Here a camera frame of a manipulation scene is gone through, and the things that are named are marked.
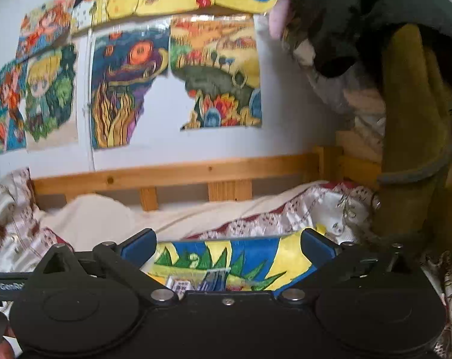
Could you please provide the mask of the swirly sun drawing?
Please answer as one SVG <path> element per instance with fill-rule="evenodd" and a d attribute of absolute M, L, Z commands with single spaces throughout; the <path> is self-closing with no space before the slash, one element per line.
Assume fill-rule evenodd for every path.
<path fill-rule="evenodd" d="M 170 29 L 115 31 L 95 38 L 90 74 L 94 150 L 130 144 L 154 80 L 166 75 Z"/>

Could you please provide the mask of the colourful painted tray box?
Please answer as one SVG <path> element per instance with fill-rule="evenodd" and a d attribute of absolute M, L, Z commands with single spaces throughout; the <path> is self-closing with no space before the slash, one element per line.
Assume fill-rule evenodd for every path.
<path fill-rule="evenodd" d="M 301 234 L 295 232 L 275 238 L 160 242 L 142 271 L 164 286 L 173 276 L 190 280 L 194 291 L 279 294 L 316 268 L 302 254 Z"/>

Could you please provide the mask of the landscape hill drawing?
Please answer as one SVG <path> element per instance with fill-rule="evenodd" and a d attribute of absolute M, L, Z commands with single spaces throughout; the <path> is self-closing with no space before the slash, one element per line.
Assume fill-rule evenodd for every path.
<path fill-rule="evenodd" d="M 253 17 L 174 16 L 170 67 L 194 101 L 181 129 L 260 127 L 260 64 Z"/>

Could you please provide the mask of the orange haired girl drawing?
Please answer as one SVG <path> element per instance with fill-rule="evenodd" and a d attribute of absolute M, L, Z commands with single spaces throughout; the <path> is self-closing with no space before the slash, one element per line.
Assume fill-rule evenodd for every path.
<path fill-rule="evenodd" d="M 23 62 L 50 47 L 69 30 L 75 0 L 49 0 L 24 15 L 16 49 Z"/>

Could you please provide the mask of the white pillow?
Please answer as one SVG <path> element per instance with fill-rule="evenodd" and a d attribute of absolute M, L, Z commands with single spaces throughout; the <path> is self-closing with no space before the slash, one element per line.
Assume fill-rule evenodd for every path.
<path fill-rule="evenodd" d="M 36 218 L 42 229 L 83 251 L 102 241 L 120 243 L 143 229 L 154 230 L 159 241 L 272 237 L 313 227 L 312 211 L 324 200 L 323 186 L 312 182 L 243 202 L 154 212 L 136 212 L 114 199 L 87 194 L 56 212 L 37 212 Z"/>

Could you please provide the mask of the floral satin bedspread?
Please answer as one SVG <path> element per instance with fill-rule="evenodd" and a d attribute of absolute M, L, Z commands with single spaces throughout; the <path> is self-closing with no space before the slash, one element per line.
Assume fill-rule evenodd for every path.
<path fill-rule="evenodd" d="M 19 209 L 17 215 L 8 214 L 7 223 L 0 225 L 6 236 L 0 247 L 0 271 L 31 271 L 41 256 L 56 241 L 63 240 L 49 229 L 40 227 L 27 188 L 28 175 L 24 171 L 7 176 L 0 185 L 0 200 L 12 198 Z M 322 235 L 337 243 L 352 241 L 368 226 L 372 193 L 359 186 L 324 183 L 323 202 L 312 211 L 314 226 Z"/>

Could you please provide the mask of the wooden bed frame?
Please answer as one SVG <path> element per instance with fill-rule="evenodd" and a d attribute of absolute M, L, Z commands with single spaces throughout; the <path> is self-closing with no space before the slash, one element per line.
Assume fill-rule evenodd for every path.
<path fill-rule="evenodd" d="M 233 158 L 153 165 L 131 169 L 43 177 L 32 181 L 35 196 L 63 195 L 67 202 L 83 194 L 138 191 L 145 212 L 158 209 L 157 189 L 206 184 L 210 202 L 253 198 L 253 181 L 300 176 L 305 182 L 351 181 L 378 187 L 381 165 L 352 156 L 342 147 L 317 146 L 298 155 Z"/>

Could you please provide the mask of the nut bar snack packet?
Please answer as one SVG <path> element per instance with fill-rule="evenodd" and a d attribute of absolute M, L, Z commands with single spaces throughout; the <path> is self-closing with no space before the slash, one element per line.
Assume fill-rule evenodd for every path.
<path fill-rule="evenodd" d="M 190 280 L 173 276 L 167 278 L 166 286 L 171 289 L 171 291 L 175 292 L 179 298 L 182 298 L 186 292 L 194 290 L 194 286 Z"/>

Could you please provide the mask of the black jacket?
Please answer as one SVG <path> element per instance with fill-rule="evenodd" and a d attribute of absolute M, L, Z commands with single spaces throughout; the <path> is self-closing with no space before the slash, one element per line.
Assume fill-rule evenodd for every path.
<path fill-rule="evenodd" d="M 448 0 L 292 0 L 315 49 L 316 71 L 335 78 L 384 49 L 404 24 L 418 24 L 452 42 Z"/>

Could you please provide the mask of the brown hanging trousers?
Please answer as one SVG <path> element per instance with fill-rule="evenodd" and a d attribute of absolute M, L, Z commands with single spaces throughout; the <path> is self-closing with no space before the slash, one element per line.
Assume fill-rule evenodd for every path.
<path fill-rule="evenodd" d="M 452 37 L 405 24 L 383 53 L 386 128 L 380 208 L 383 242 L 422 250 L 434 236 L 452 162 Z"/>

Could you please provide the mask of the blond boy drawing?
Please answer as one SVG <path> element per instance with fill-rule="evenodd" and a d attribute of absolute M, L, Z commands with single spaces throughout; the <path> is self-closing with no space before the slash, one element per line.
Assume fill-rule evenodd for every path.
<path fill-rule="evenodd" d="M 27 150 L 75 144 L 78 49 L 69 43 L 31 58 L 27 65 L 25 131 Z"/>

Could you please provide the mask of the red haired girl drawing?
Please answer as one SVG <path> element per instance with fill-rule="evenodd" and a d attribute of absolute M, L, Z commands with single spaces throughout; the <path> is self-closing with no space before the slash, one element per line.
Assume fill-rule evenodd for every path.
<path fill-rule="evenodd" d="M 20 105 L 26 90 L 26 67 L 15 60 L 0 70 L 0 155 L 26 148 Z"/>

